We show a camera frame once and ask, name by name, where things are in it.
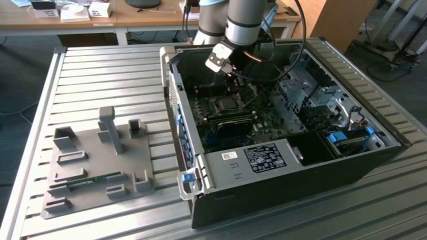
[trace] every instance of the white box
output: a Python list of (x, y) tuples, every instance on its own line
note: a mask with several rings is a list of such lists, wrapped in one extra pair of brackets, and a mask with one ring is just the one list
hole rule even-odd
[(108, 2), (92, 2), (88, 7), (88, 14), (96, 18), (110, 18), (112, 10)]
[(63, 23), (71, 23), (71, 22), (80, 22), (80, 21), (90, 21), (90, 13), (88, 9), (84, 7), (83, 11), (78, 13), (72, 13), (68, 11), (60, 11), (60, 21)]
[(35, 15), (38, 16), (38, 18), (55, 18), (59, 17), (59, 11), (55, 9), (43, 9), (43, 10), (34, 10)]

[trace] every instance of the barcode sticker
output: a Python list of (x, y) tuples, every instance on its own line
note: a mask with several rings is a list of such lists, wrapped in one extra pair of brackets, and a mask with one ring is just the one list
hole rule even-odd
[(226, 152), (222, 154), (223, 160), (230, 160), (230, 159), (236, 159), (236, 158), (238, 158), (238, 153), (235, 151)]

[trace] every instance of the wooden desk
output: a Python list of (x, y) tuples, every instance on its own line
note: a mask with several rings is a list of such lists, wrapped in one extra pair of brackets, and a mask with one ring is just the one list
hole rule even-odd
[[(144, 9), (140, 12), (138, 8), (127, 5), (126, 0), (108, 2), (112, 9), (110, 18), (92, 17), (91, 21), (62, 23), (59, 17), (36, 18), (35, 13), (27, 11), (28, 7), (18, 7), (11, 0), (0, 0), (0, 36), (116, 33), (119, 45), (127, 45), (128, 32), (182, 29), (180, 0), (162, 0), (159, 8)], [(283, 28), (282, 38), (291, 37), (299, 19), (299, 16), (291, 16), (286, 12), (278, 13), (272, 27)], [(198, 20), (188, 20), (188, 29), (196, 30), (198, 25)]]
[[(116, 33), (180, 30), (183, 26), (183, 11), (179, 6), (180, 0), (162, 0), (162, 5), (151, 9), (138, 12), (138, 9), (127, 5), (126, 0), (116, 0)], [(272, 27), (283, 28), (280, 38), (292, 36), (300, 16), (291, 16), (287, 12), (278, 13), (274, 19)], [(188, 29), (199, 28), (199, 20), (188, 20)], [(127, 39), (120, 39), (118, 35), (119, 45), (124, 45)]]
[[(294, 0), (282, 1), (299, 13)], [(324, 37), (342, 53), (346, 52), (375, 3), (376, 0), (302, 0), (307, 38)], [(302, 32), (303, 25), (298, 24), (292, 37), (300, 38)]]

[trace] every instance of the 3d printed holder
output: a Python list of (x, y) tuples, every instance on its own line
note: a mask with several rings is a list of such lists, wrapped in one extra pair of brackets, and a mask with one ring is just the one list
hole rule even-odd
[(44, 219), (155, 192), (147, 126), (140, 119), (115, 126), (115, 108), (99, 108), (99, 129), (56, 128)]

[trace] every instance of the white sticker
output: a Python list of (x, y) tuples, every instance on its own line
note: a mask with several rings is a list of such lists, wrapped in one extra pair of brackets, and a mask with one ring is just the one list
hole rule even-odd
[(112, 23), (94, 23), (94, 27), (112, 26)]
[(235, 151), (226, 152), (222, 154), (222, 159), (223, 160), (230, 160), (238, 158), (238, 153)]

